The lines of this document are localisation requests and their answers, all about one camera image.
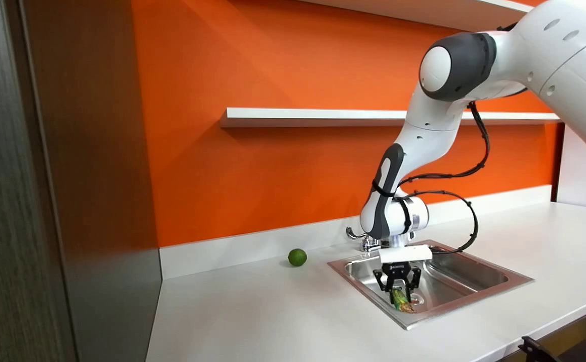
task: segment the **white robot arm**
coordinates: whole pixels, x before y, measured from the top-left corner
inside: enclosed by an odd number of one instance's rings
[[[470,102],[527,89],[586,143],[586,2],[550,0],[512,30],[464,31],[430,47],[408,121],[383,154],[360,211],[363,231],[404,248],[430,215],[402,180],[452,148]]]

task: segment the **sink basin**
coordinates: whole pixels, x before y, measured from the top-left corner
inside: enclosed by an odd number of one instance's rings
[[[418,325],[424,320],[448,313],[478,300],[532,282],[532,278],[484,261],[470,254],[455,254],[444,244],[425,244],[432,245],[434,259],[412,264],[414,268],[422,270],[420,288],[412,294],[412,312],[397,310],[392,303],[390,292],[382,289],[376,278],[376,272],[382,270],[379,258],[334,259],[329,261],[329,266],[405,330]]]

